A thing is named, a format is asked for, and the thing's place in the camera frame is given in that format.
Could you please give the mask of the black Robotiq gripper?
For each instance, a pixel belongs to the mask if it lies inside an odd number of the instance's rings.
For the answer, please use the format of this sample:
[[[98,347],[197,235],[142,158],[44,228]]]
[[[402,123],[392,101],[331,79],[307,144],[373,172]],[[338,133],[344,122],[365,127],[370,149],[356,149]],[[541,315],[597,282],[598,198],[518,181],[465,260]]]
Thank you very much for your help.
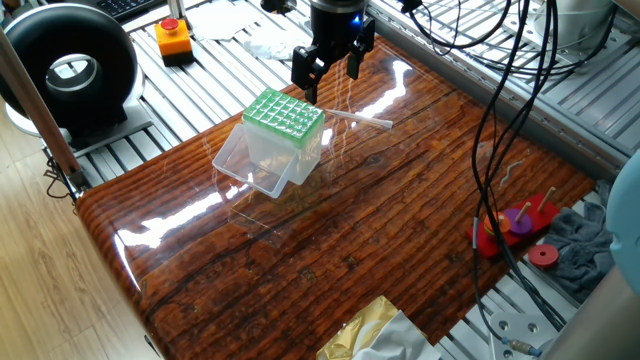
[[[291,81],[305,93],[312,105],[317,103],[318,84],[326,67],[317,63],[335,63],[350,52],[347,75],[357,80],[366,53],[374,48],[375,20],[364,21],[366,0],[312,0],[310,7],[312,45],[297,46],[292,55]]]

